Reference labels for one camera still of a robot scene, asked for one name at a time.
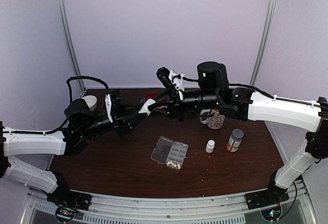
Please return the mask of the small white pill bottle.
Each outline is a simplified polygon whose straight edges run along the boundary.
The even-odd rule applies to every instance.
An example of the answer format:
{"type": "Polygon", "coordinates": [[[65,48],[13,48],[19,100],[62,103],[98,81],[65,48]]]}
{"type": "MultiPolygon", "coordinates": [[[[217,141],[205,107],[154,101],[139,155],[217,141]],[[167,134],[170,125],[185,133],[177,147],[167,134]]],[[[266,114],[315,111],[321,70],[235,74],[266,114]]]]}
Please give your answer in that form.
{"type": "Polygon", "coordinates": [[[215,141],[212,139],[208,140],[206,144],[206,152],[212,153],[214,151],[214,148],[215,148],[215,141]]]}

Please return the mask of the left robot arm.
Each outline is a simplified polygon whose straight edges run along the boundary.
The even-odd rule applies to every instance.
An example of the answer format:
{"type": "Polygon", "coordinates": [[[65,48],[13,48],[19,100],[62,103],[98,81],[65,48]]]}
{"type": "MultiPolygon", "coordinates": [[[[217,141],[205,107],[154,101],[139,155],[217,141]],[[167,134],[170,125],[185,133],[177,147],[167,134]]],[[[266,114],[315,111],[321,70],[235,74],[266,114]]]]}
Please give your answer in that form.
{"type": "Polygon", "coordinates": [[[113,130],[120,136],[132,131],[151,114],[154,104],[155,100],[149,99],[140,107],[131,107],[107,100],[105,112],[96,114],[80,98],[67,107],[66,120],[57,129],[21,131],[1,126],[1,177],[40,189],[50,201],[68,206],[77,194],[70,190],[65,177],[21,161],[17,155],[78,155],[90,139],[113,130]]]}

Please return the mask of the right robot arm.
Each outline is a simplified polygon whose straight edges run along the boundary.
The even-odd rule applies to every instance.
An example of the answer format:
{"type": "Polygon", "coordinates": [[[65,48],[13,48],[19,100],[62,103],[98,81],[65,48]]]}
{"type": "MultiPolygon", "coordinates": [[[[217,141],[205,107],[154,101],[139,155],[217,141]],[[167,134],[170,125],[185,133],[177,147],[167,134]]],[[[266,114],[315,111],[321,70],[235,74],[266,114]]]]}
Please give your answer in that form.
{"type": "Polygon", "coordinates": [[[199,89],[186,91],[186,78],[165,67],[157,78],[165,91],[149,106],[170,119],[184,119],[186,111],[217,109],[225,117],[242,121],[269,121],[306,130],[305,140],[297,153],[273,173],[263,200],[274,204],[289,186],[313,163],[327,158],[327,100],[302,101],[270,95],[258,88],[231,84],[224,64],[204,62],[197,66],[199,89]]]}

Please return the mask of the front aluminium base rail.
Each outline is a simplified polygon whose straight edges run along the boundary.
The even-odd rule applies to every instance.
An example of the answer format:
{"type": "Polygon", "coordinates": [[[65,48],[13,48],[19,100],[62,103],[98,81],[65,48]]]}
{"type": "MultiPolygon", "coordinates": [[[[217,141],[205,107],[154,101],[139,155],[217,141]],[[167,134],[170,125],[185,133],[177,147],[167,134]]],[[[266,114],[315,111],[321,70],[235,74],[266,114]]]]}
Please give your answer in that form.
{"type": "Polygon", "coordinates": [[[281,203],[250,209],[248,193],[194,198],[136,198],[92,194],[88,210],[69,223],[271,223],[269,212],[281,211],[276,223],[318,223],[303,180],[281,203]]]}

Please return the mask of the plain white ceramic bowl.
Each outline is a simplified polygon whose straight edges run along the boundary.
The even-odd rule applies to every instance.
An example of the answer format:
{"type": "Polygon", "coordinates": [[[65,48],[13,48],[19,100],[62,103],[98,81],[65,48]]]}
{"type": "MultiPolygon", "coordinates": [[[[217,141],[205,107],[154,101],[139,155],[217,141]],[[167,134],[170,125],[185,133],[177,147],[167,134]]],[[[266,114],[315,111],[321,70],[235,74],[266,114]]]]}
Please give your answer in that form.
{"type": "Polygon", "coordinates": [[[97,97],[94,95],[87,95],[82,97],[82,99],[86,102],[87,106],[91,111],[95,111],[97,108],[97,97]]]}

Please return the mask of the red floral plate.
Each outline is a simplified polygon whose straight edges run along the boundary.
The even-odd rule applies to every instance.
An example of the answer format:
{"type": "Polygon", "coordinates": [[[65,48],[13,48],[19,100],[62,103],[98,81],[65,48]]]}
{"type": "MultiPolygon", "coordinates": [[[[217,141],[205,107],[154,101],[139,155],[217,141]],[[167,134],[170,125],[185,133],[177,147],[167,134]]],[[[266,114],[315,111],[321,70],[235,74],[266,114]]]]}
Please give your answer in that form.
{"type": "Polygon", "coordinates": [[[147,95],[145,95],[144,97],[142,97],[140,99],[140,103],[144,104],[148,99],[154,99],[156,100],[156,97],[158,96],[158,93],[149,93],[147,95]]]}

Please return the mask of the white pills in organizer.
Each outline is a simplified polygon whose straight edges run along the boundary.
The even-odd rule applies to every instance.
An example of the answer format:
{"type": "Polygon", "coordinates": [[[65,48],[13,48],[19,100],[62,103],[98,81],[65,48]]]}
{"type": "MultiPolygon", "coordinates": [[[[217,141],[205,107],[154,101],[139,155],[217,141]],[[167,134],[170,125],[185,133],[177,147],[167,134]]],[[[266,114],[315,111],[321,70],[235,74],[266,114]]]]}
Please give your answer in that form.
{"type": "Polygon", "coordinates": [[[168,162],[167,162],[167,166],[170,166],[170,167],[173,167],[173,168],[178,168],[178,169],[181,168],[181,164],[176,164],[176,163],[173,162],[173,161],[168,161],[168,162]]]}

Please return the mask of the floral mug yellow inside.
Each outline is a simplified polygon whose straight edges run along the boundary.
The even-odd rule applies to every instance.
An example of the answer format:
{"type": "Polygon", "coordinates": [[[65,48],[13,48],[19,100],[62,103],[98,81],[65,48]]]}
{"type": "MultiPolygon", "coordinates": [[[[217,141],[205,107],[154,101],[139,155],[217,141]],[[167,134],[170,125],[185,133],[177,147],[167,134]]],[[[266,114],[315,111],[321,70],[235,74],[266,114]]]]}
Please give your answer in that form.
{"type": "Polygon", "coordinates": [[[207,125],[210,129],[221,129],[225,120],[225,116],[220,114],[218,109],[201,110],[199,119],[202,124],[207,125]]]}

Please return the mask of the right aluminium frame post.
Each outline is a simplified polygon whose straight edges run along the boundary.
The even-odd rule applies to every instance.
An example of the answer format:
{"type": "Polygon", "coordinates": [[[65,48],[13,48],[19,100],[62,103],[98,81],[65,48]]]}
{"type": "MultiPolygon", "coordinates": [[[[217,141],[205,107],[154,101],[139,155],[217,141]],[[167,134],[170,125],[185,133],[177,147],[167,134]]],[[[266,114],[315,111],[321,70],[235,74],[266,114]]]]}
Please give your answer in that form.
{"type": "Polygon", "coordinates": [[[274,20],[276,4],[277,4],[277,0],[268,0],[261,40],[260,40],[257,56],[255,59],[253,72],[250,79],[251,86],[254,86],[256,84],[256,80],[260,72],[261,64],[263,62],[265,50],[269,40],[270,30],[274,20]]]}

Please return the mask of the amber bottle grey cap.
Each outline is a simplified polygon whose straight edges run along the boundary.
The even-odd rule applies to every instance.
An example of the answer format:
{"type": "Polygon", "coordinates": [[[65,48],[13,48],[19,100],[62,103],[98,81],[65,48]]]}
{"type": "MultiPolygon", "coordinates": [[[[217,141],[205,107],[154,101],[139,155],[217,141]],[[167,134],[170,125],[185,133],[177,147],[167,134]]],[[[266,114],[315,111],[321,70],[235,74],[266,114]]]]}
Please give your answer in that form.
{"type": "Polygon", "coordinates": [[[243,137],[244,132],[241,129],[234,129],[227,143],[227,150],[232,153],[236,152],[239,149],[243,137]]]}

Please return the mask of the clear plastic pill organizer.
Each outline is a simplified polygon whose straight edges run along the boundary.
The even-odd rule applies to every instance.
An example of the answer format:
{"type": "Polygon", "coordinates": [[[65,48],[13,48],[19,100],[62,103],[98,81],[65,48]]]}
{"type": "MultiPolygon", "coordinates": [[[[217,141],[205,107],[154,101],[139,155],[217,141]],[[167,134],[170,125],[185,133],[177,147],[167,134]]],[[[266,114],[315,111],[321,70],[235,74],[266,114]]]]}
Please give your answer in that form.
{"type": "Polygon", "coordinates": [[[151,159],[161,165],[166,165],[168,161],[173,161],[176,164],[181,164],[181,168],[183,165],[183,162],[187,156],[189,146],[187,144],[177,142],[170,140],[166,137],[161,136],[151,154],[151,159]]]}

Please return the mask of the aluminium frame post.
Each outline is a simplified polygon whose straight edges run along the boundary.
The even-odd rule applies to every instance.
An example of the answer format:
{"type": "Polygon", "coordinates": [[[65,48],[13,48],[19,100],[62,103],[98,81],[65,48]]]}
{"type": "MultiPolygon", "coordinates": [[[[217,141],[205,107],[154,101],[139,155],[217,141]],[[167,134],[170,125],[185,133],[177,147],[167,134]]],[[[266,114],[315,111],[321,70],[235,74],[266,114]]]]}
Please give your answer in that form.
{"type": "Polygon", "coordinates": [[[254,86],[256,84],[256,80],[260,72],[261,64],[263,62],[265,50],[269,40],[270,30],[274,20],[276,4],[277,4],[277,0],[268,0],[261,40],[260,40],[257,56],[255,59],[253,72],[250,79],[251,86],[254,86]]]}
{"type": "Polygon", "coordinates": [[[70,32],[70,27],[69,27],[69,21],[67,17],[67,12],[66,12],[66,6],[65,6],[65,0],[57,0],[58,7],[59,7],[59,12],[60,12],[60,18],[61,18],[61,23],[63,26],[64,30],[64,38],[65,42],[67,45],[68,53],[69,53],[69,59],[72,64],[73,72],[75,76],[81,76],[81,71],[77,62],[76,58],[76,53],[75,49],[73,46],[73,40],[72,40],[72,35],[70,32]]]}

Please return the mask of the left aluminium frame post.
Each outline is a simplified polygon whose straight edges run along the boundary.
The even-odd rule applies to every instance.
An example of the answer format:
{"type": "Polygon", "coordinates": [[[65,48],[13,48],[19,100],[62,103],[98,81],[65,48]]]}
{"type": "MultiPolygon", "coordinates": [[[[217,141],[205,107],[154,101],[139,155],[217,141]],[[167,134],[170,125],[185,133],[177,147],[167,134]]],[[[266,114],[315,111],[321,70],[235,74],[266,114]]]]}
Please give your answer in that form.
{"type": "Polygon", "coordinates": [[[67,45],[68,53],[69,53],[69,59],[72,64],[73,72],[75,76],[81,76],[81,71],[77,62],[76,58],[76,53],[75,49],[73,46],[73,40],[72,40],[72,35],[70,32],[70,27],[69,27],[69,21],[67,17],[67,12],[66,12],[66,6],[65,6],[65,0],[57,0],[58,7],[59,7],[59,12],[60,12],[60,18],[61,18],[61,23],[63,26],[64,30],[64,38],[65,42],[67,45]]]}

